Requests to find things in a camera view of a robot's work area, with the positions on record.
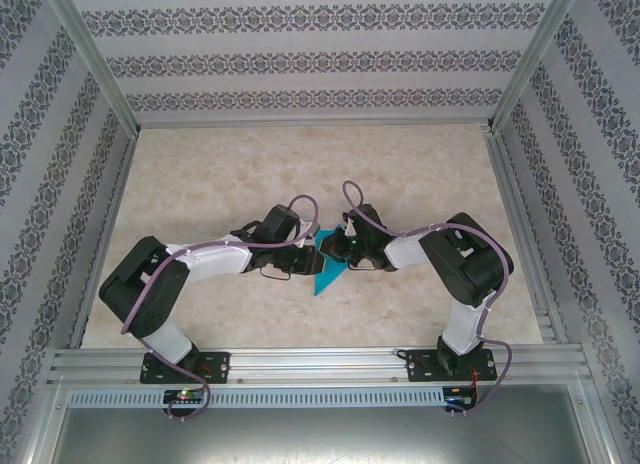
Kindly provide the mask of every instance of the floor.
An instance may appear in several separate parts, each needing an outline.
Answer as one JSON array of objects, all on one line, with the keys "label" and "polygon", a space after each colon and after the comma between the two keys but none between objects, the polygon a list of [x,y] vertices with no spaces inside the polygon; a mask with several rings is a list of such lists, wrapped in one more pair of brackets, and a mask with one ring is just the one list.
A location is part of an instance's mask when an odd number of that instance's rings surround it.
[{"label": "floor", "polygon": [[[211,240],[299,193],[318,200],[320,222],[332,228],[348,210],[347,178],[391,229],[460,211],[474,217],[516,266],[485,335],[542,342],[476,125],[143,130],[100,282],[146,235],[166,244]],[[306,203],[296,211],[312,215]],[[257,272],[201,281],[185,288],[172,318],[201,348],[433,346],[448,320],[451,298],[427,266],[346,272],[318,297],[313,282]],[[83,347],[139,347],[120,326],[96,299]]]}]

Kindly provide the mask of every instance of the white arm segment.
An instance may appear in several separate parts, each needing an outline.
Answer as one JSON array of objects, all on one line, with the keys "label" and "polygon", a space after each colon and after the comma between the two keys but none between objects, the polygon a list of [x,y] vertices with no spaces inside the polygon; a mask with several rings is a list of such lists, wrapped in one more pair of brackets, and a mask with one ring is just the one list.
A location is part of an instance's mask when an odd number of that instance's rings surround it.
[{"label": "white arm segment", "polygon": [[403,269],[414,264],[429,264],[429,258],[418,242],[428,233],[410,237],[398,237],[384,248],[384,253],[393,267]]},{"label": "white arm segment", "polygon": [[442,340],[459,356],[467,354],[479,343],[476,329],[489,298],[495,291],[485,297],[478,307],[467,306],[455,299],[451,304],[449,322],[442,332]]},{"label": "white arm segment", "polygon": [[[242,242],[241,239],[231,235],[226,235],[218,240],[230,243]],[[167,250],[173,254],[185,247],[187,246],[169,244]],[[246,247],[207,247],[184,254],[176,261],[184,262],[189,268],[189,277],[184,284],[187,286],[221,274],[240,274],[251,261],[251,251]]]},{"label": "white arm segment", "polygon": [[[228,242],[240,241],[240,239],[231,235],[224,236],[219,240]],[[185,247],[169,244],[167,251],[173,254]],[[184,283],[186,286],[221,274],[240,274],[251,261],[251,251],[246,247],[208,247],[191,251],[176,258],[176,261],[184,262],[189,268],[189,276]],[[153,334],[146,336],[144,341],[154,351],[174,364],[180,362],[192,348],[191,341],[171,319],[167,319]]]}]

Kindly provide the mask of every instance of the decorative striped wall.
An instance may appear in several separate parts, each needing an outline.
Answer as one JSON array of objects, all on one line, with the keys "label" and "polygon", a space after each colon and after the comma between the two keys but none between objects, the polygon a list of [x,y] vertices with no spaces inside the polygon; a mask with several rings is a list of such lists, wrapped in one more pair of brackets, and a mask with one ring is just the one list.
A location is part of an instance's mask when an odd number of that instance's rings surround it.
[{"label": "decorative striped wall", "polygon": [[640,0],[576,0],[503,129],[623,462],[640,462]]},{"label": "decorative striped wall", "polygon": [[129,138],[47,0],[0,0],[0,463],[68,346]]},{"label": "decorative striped wall", "polygon": [[73,0],[142,123],[488,118],[550,0]]}]

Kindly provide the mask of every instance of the wire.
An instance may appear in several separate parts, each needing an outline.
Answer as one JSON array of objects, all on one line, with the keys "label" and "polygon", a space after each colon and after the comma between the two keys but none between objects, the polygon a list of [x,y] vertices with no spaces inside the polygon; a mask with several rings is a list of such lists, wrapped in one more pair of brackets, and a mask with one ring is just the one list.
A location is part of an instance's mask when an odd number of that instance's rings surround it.
[{"label": "wire", "polygon": [[[156,268],[156,270],[151,275],[151,277],[149,277],[149,280],[147,281],[147,283],[143,287],[142,292],[138,296],[138,299],[133,304],[133,307],[131,308],[131,311],[129,311],[129,314],[127,315],[127,318],[125,319],[125,321],[124,321],[124,323],[122,325],[122,329],[120,329],[120,334],[124,335],[127,332],[129,332],[129,327],[131,326],[131,323],[135,319],[136,315],[138,314],[138,311],[140,310],[140,307],[142,306],[142,303],[144,302],[145,298],[149,294],[149,291],[150,291],[151,287],[158,280],[158,278],[160,277],[162,272],[167,268],[167,266],[171,262],[175,261],[178,257],[180,257],[180,256],[182,256],[184,254],[187,254],[189,252],[192,252],[192,251],[196,251],[196,250],[200,250],[200,249],[206,249],[206,248],[209,248],[209,247],[239,247],[239,248],[250,247],[250,248],[256,248],[256,249],[278,249],[278,248],[281,248],[281,247],[290,246],[292,244],[295,244],[296,242],[299,242],[299,241],[302,241],[302,240],[306,239],[307,236],[311,235],[314,232],[315,228],[317,227],[318,217],[319,217],[319,214],[320,214],[320,209],[318,207],[318,202],[313,197],[309,196],[308,194],[300,194],[300,195],[294,197],[291,200],[291,202],[289,203],[289,207],[288,208],[291,209],[291,206],[293,206],[293,204],[296,203],[300,199],[307,199],[313,205],[313,221],[312,221],[312,225],[305,232],[303,232],[302,234],[300,234],[299,236],[295,237],[294,239],[292,239],[290,241],[280,242],[280,243],[276,243],[276,244],[257,244],[257,243],[250,243],[250,242],[238,242],[238,241],[231,242],[231,241],[217,240],[217,241],[208,241],[208,242],[202,242],[200,244],[194,244],[192,246],[187,246],[184,249],[181,249],[181,250],[171,254],[164,261],[162,261],[162,263]],[[171,419],[171,420],[179,420],[181,422],[184,422],[184,421],[188,421],[190,419],[193,419],[194,417],[196,417],[196,416],[202,414],[204,411],[206,411],[207,408],[209,407],[209,403],[211,402],[211,387],[209,387],[209,384],[207,383],[206,379],[203,379],[200,376],[198,376],[198,375],[196,375],[196,374],[194,374],[192,372],[189,372],[186,369],[183,369],[183,368],[179,367],[177,364],[172,363],[170,360],[165,358],[162,354],[160,354],[159,352],[154,350],[151,346],[149,346],[149,344],[147,344],[143,339],[139,339],[139,340],[142,343],[142,345],[144,347],[146,347],[149,350],[149,352],[151,354],[153,354],[153,356],[156,359],[158,359],[160,362],[162,362],[165,366],[168,366],[171,369],[173,369],[175,371],[178,371],[179,373],[181,373],[181,374],[183,374],[183,375],[185,375],[187,377],[190,377],[191,379],[194,379],[195,381],[201,383],[202,384],[202,388],[205,391],[205,394],[207,396],[206,400],[205,400],[205,403],[201,407],[199,407],[198,409],[193,411],[188,416],[183,416],[183,417],[178,417],[178,416],[175,416],[174,414],[171,413],[171,409],[173,408],[173,405],[176,402],[176,401],[172,401],[171,403],[169,403],[169,407],[167,408],[167,414],[169,415],[169,419]]]},{"label": "wire", "polygon": [[502,264],[502,269],[503,269],[502,283],[500,284],[500,287],[495,292],[495,294],[493,294],[493,296],[490,297],[489,300],[487,301],[487,303],[486,303],[486,305],[484,307],[484,310],[482,311],[482,315],[480,316],[480,319],[478,320],[478,326],[476,327],[476,335],[477,335],[478,339],[480,339],[480,341],[484,342],[485,344],[503,346],[507,351],[507,361],[506,361],[506,363],[504,365],[502,373],[500,374],[500,376],[496,380],[496,383],[491,388],[491,391],[489,391],[489,393],[486,395],[486,397],[482,401],[480,401],[478,404],[476,404],[475,407],[470,409],[468,411],[468,413],[472,413],[472,412],[477,411],[488,400],[490,400],[494,396],[494,394],[498,390],[498,387],[500,387],[500,384],[502,384],[502,381],[504,381],[504,379],[506,378],[507,372],[509,371],[509,368],[511,367],[511,361],[513,360],[513,350],[511,349],[511,346],[509,346],[509,344],[507,344],[504,341],[499,341],[499,340],[496,340],[496,339],[487,339],[487,338],[483,337],[483,335],[482,335],[482,329],[483,329],[484,323],[487,320],[487,317],[489,315],[489,311],[491,310],[491,306],[496,301],[496,299],[498,299],[498,297],[500,297],[500,295],[502,295],[502,293],[504,292],[505,288],[507,287],[507,283],[509,282],[509,263],[507,262],[507,257],[505,256],[504,251],[502,250],[502,248],[491,237],[489,237],[484,232],[478,231],[477,229],[474,229],[473,227],[465,226],[463,224],[454,224],[454,223],[451,223],[451,222],[442,222],[442,223],[438,223],[438,224],[430,224],[430,225],[428,225],[426,227],[421,227],[421,228],[414,229],[412,231],[406,231],[406,232],[397,232],[397,231],[393,231],[391,229],[387,229],[386,227],[384,227],[384,226],[378,224],[377,222],[375,222],[373,219],[369,218],[360,209],[358,209],[358,206],[355,205],[355,203],[353,202],[353,200],[349,196],[349,192],[347,191],[347,186],[352,186],[352,187],[356,188],[356,190],[358,191],[358,194],[360,195],[360,205],[364,201],[364,193],[362,192],[362,188],[358,184],[356,184],[355,182],[353,182],[351,180],[346,180],[346,181],[344,181],[342,183],[342,192],[344,193],[344,197],[346,198],[346,200],[349,203],[349,205],[351,206],[351,208],[361,218],[363,218],[365,221],[367,221],[373,227],[375,227],[376,229],[378,229],[378,230],[380,230],[380,231],[382,231],[382,232],[384,232],[384,233],[386,233],[386,234],[388,234],[388,235],[390,235],[392,237],[409,237],[409,236],[415,236],[417,234],[426,234],[428,232],[431,232],[431,231],[434,231],[434,230],[439,230],[439,229],[456,229],[456,230],[459,230],[459,231],[465,231],[465,232],[467,232],[469,234],[473,234],[474,236],[479,237],[480,239],[485,241],[489,246],[491,246],[491,248],[498,255],[498,258],[500,259],[500,263]]}]

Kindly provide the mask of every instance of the purple cable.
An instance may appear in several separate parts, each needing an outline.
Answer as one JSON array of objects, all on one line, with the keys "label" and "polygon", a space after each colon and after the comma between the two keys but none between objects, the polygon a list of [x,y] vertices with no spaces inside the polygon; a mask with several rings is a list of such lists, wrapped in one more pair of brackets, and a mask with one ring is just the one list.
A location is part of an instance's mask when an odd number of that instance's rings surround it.
[{"label": "purple cable", "polygon": [[513,359],[513,351],[512,351],[511,346],[509,344],[507,344],[504,341],[498,341],[498,340],[495,340],[495,339],[486,339],[485,337],[482,336],[482,328],[484,327],[484,323],[487,320],[487,316],[489,315],[489,312],[491,310],[491,306],[496,301],[496,299],[498,299],[498,297],[500,297],[500,295],[504,292],[505,288],[507,287],[507,283],[509,282],[509,263],[507,262],[507,257],[504,255],[504,252],[502,251],[500,246],[491,237],[486,235],[484,232],[480,232],[477,229],[474,229],[474,228],[469,227],[469,226],[465,226],[463,224],[454,224],[454,223],[450,223],[450,222],[443,222],[443,223],[438,223],[438,224],[430,224],[427,227],[421,227],[419,229],[414,229],[413,231],[407,231],[407,232],[396,232],[396,231],[392,231],[391,229],[387,229],[386,227],[381,226],[380,224],[375,222],[373,219],[371,219],[368,216],[366,216],[360,209],[358,209],[358,206],[355,205],[355,203],[353,202],[353,200],[349,196],[349,193],[347,192],[347,186],[348,185],[351,185],[351,186],[355,187],[356,190],[358,191],[358,194],[360,194],[360,204],[362,204],[364,202],[364,193],[362,192],[362,189],[360,188],[360,186],[358,184],[356,184],[355,182],[351,181],[351,180],[346,180],[346,181],[344,181],[342,183],[342,192],[344,193],[344,197],[347,199],[347,202],[349,203],[351,208],[361,218],[363,218],[365,221],[367,221],[373,227],[375,227],[376,229],[378,229],[378,230],[380,230],[380,231],[382,231],[382,232],[384,232],[384,233],[386,233],[386,234],[388,234],[390,236],[393,236],[393,237],[409,237],[409,236],[415,236],[416,234],[422,234],[422,233],[426,233],[426,232],[431,232],[433,230],[438,230],[438,229],[456,229],[456,230],[468,232],[469,234],[473,234],[473,235],[479,237],[480,239],[485,241],[487,244],[489,244],[489,246],[491,246],[491,248],[494,251],[496,251],[496,254],[498,254],[498,257],[500,258],[500,262],[502,263],[502,269],[504,271],[503,278],[502,278],[502,284],[500,284],[500,287],[498,288],[496,293],[489,299],[489,301],[487,301],[487,304],[485,305],[485,308],[482,311],[482,315],[480,316],[480,319],[478,320],[478,326],[476,327],[476,334],[478,336],[478,339],[480,339],[482,342],[484,342],[486,344],[503,346],[507,350],[507,362],[504,365],[504,369],[502,370],[502,373],[500,374],[500,376],[496,380],[496,383],[493,385],[493,387],[491,388],[491,391],[489,391],[487,396],[481,402],[479,402],[473,409],[470,409],[469,411],[467,411],[468,414],[475,412],[477,409],[482,407],[489,399],[491,399],[493,397],[495,392],[498,390],[498,387],[500,386],[500,384],[502,384],[502,381],[504,381],[505,377],[507,376],[507,372],[509,371],[509,367],[511,367],[511,361]]},{"label": "purple cable", "polygon": [[[318,207],[318,202],[313,197],[311,197],[311,196],[309,196],[307,194],[300,194],[300,195],[294,197],[291,200],[291,202],[289,203],[289,209],[291,209],[291,206],[293,206],[293,204],[296,201],[300,200],[300,199],[307,199],[307,200],[311,201],[311,204],[313,204],[313,222],[312,222],[311,226],[309,227],[309,229],[307,229],[305,232],[300,234],[295,239],[292,239],[290,241],[277,243],[277,244],[256,244],[256,243],[237,242],[237,241],[226,242],[226,241],[220,241],[220,240],[218,240],[218,241],[209,241],[209,242],[202,242],[200,244],[194,244],[193,246],[188,246],[185,249],[181,249],[181,250],[171,254],[164,261],[162,261],[162,263],[158,266],[158,268],[155,270],[155,272],[151,275],[151,277],[149,278],[149,280],[145,284],[144,288],[142,289],[142,292],[138,296],[138,299],[133,304],[133,307],[131,308],[131,311],[129,311],[129,315],[127,315],[127,318],[125,319],[124,324],[122,325],[122,329],[120,330],[120,333],[124,335],[127,332],[129,332],[129,326],[131,325],[131,323],[135,319],[136,315],[138,314],[138,311],[140,310],[140,307],[142,306],[142,303],[144,302],[145,298],[147,297],[147,294],[149,294],[149,290],[151,289],[151,286],[153,286],[153,283],[156,282],[156,280],[160,277],[160,275],[166,269],[166,267],[169,265],[169,263],[175,261],[176,258],[178,258],[178,257],[180,257],[180,256],[182,256],[184,254],[187,254],[188,252],[196,251],[196,250],[199,250],[199,249],[205,249],[207,247],[228,246],[228,247],[252,247],[252,248],[258,248],[258,249],[277,249],[277,248],[280,248],[280,247],[290,246],[292,244],[295,244],[297,242],[300,242],[300,241],[306,239],[307,236],[309,236],[311,233],[314,232],[315,228],[318,225],[318,217],[320,215],[320,209]],[[178,371],[181,374],[184,374],[185,376],[190,377],[191,379],[195,379],[196,381],[201,383],[202,387],[203,387],[203,389],[204,389],[204,391],[205,391],[205,393],[207,395],[205,403],[201,407],[199,407],[198,409],[193,411],[188,416],[184,416],[184,417],[177,417],[177,416],[174,416],[171,413],[171,409],[172,409],[174,403],[176,402],[176,401],[171,401],[169,403],[169,407],[167,408],[167,414],[169,415],[169,419],[171,419],[171,420],[180,420],[180,422],[184,422],[184,421],[188,421],[190,419],[193,419],[194,417],[197,417],[198,415],[200,415],[204,411],[206,411],[208,409],[208,407],[209,407],[209,403],[211,402],[211,387],[209,386],[207,381],[205,379],[201,378],[200,376],[198,376],[198,375],[196,375],[194,373],[191,373],[191,372],[187,371],[186,369],[183,369],[183,368],[179,367],[178,365],[172,363],[167,358],[165,358],[162,354],[160,354],[159,352],[157,352],[153,348],[151,348],[151,346],[149,346],[144,340],[140,339],[140,342],[142,343],[142,345],[144,345],[144,347],[146,347],[149,350],[149,352],[151,352],[154,355],[154,357],[156,359],[158,359],[160,362],[162,362],[165,366],[168,366],[171,369],[173,369],[175,371]]]}]

